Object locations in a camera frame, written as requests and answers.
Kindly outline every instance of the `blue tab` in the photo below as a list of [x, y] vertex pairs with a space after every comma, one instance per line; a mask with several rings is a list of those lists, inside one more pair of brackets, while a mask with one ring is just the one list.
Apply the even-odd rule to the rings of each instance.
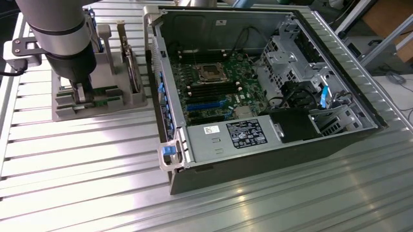
[[164, 146], [161, 148], [161, 155], [171, 156], [176, 154], [176, 148], [173, 146]]
[[157, 87], [157, 93], [164, 93], [164, 88], [163, 88], [163, 82], [160, 82], [160, 85]]
[[326, 108], [326, 98], [327, 98], [327, 94], [328, 94], [328, 86], [324, 86], [322, 88], [322, 94], [320, 94], [320, 100], [319, 100], [319, 103], [320, 103], [320, 106], [323, 108]]

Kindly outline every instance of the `aluminum table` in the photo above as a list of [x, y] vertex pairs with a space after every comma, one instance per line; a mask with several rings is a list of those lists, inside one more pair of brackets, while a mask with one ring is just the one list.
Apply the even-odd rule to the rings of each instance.
[[[148, 90], [141, 8], [164, 1], [104, 0], [97, 23], [126, 22]], [[271, 8], [257, 5], [256, 8]], [[0, 87], [0, 231], [410, 231], [413, 135], [364, 70], [307, 7], [298, 9], [390, 127], [326, 159], [169, 196], [157, 167], [152, 103], [88, 119], [52, 122], [50, 67]], [[29, 29], [18, 16], [14, 38]]]

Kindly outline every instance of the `slotted aluminum surface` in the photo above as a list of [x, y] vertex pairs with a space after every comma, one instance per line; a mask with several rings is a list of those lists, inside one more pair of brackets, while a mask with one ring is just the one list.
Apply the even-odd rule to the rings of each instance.
[[[97, 22], [110, 24], [113, 49], [118, 46], [114, 21], [128, 23], [147, 86], [145, 4], [171, 2], [110, 0], [92, 7]], [[1, 84], [1, 232], [413, 229], [410, 131], [308, 9], [253, 7], [300, 10], [390, 128], [326, 159], [169, 196], [155, 154], [152, 104], [52, 122], [50, 68], [44, 61], [21, 77], [5, 77]], [[14, 38], [18, 34], [17, 24]]]

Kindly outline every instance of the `power supply label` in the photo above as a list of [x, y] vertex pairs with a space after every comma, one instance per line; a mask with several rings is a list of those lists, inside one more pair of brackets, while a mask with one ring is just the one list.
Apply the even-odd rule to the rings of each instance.
[[267, 143], [257, 119], [227, 123], [225, 127], [236, 149]]

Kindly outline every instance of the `wire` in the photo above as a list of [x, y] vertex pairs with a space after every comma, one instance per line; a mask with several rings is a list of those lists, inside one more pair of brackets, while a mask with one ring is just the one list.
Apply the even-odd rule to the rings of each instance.
[[304, 93], [308, 94], [308, 96], [311, 97], [312, 102], [314, 102], [314, 104], [315, 104], [315, 106], [316, 106], [316, 99], [315, 99], [315, 97], [314, 97], [314, 94], [312, 94], [308, 90], [306, 90], [304, 88], [299, 88], [298, 90], [300, 90], [300, 91], [303, 91]]
[[24, 71], [28, 68], [28, 61], [26, 59], [18, 59], [14, 61], [14, 65], [12, 67], [16, 72], [0, 72], [1, 76], [20, 76], [24, 74]]
[[352, 4], [354, 4], [355, 0], [352, 0], [352, 2], [348, 4], [348, 7], [344, 9], [344, 11], [342, 12], [342, 14], [336, 17], [336, 19], [334, 19], [331, 22], [328, 22], [328, 25], [335, 23], [342, 17], [343, 15], [347, 13], [348, 9], [351, 8]]
[[413, 110], [410, 110], [408, 115], [407, 115], [407, 121], [410, 122], [410, 115], [411, 115]]
[[14, 14], [18, 14], [18, 12], [16, 12], [16, 13], [13, 13], [13, 14], [9, 14], [9, 15], [6, 15], [6, 16], [0, 17], [0, 19], [6, 18], [6, 17], [9, 17], [9, 16], [12, 16], [12, 15], [14, 15]]
[[229, 51], [229, 53], [228, 53], [228, 56], [229, 56], [229, 55], [232, 54], [232, 52], [235, 51], [235, 49], [236, 49], [236, 47], [237, 47], [237, 45], [239, 45], [239, 42], [240, 42], [240, 38], [241, 38], [241, 36], [243, 36], [243, 34], [244, 34], [244, 32], [245, 32], [245, 39], [244, 39], [244, 42], [241, 43], [241, 47], [240, 47], [240, 49], [243, 49], [243, 47], [244, 47], [244, 45], [245, 45], [245, 42], [247, 42], [247, 40], [248, 40], [248, 36], [249, 36], [249, 31], [248, 31], [248, 30], [249, 30], [249, 29], [252, 29], [253, 31], [256, 31], [256, 33], [260, 35], [263, 41], [267, 42], [265, 36], [264, 36], [264, 34], [261, 33], [261, 31], [260, 31], [256, 27], [253, 27], [253, 26], [247, 26], [247, 27], [244, 27], [244, 28], [240, 30], [240, 32], [239, 32], [239, 35], [237, 35], [237, 37], [236, 37], [235, 44], [233, 44], [233, 47], [232, 47], [232, 49], [231, 49], [231, 51]]
[[410, 32], [413, 32], [413, 30], [406, 31], [406, 32], [400, 33], [399, 35], [408, 34]]
[[[403, 84], [407, 82], [407, 80], [411, 80], [411, 79], [406, 79], [403, 78], [394, 69], [391, 69], [391, 67], [384, 63], [383, 65], [380, 65], [378, 67], [378, 70], [380, 72], [384, 73], [386, 75], [386, 79], [388, 80], [390, 83], [395, 84], [395, 85], [399, 85], [402, 88], [404, 88], [407, 91], [410, 91], [413, 93], [413, 90], [408, 89], [407, 87], [403, 86]], [[380, 83], [374, 80], [374, 82], [379, 85], [380, 89], [383, 90], [384, 94], [387, 95], [387, 97], [390, 98], [390, 100], [392, 101], [387, 91], [384, 90], [384, 88], [382, 87]], [[408, 108], [408, 109], [398, 109], [399, 111], [407, 111], [410, 110], [408, 112], [408, 116], [407, 116], [407, 121], [410, 121], [410, 115], [411, 115], [411, 112], [413, 112], [413, 107]]]
[[316, 0], [316, 1], [319, 1], [319, 2], [322, 2], [322, 3], [331, 3], [331, 2], [335, 2], [335, 1], [338, 1], [338, 0], [332, 0], [332, 1], [322, 1], [322, 0]]
[[20, 9], [14, 9], [14, 10], [2, 12], [2, 13], [0, 13], [0, 19], [1, 19], [1, 18], [5, 18], [5, 17], [8, 17], [8, 16], [12, 16], [13, 14], [17, 14], [17, 13], [20, 13]]

